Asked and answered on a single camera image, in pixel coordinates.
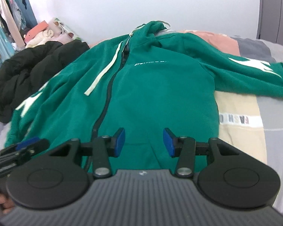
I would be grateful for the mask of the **person's left hand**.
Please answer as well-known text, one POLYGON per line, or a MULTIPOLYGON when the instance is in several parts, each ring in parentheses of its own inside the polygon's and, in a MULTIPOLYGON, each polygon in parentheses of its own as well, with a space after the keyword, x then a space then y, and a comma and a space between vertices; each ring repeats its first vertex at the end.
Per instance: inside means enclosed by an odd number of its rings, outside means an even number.
POLYGON ((11 198, 7 198, 5 195, 0 194, 0 211, 3 214, 10 213, 14 207, 15 205, 11 198))

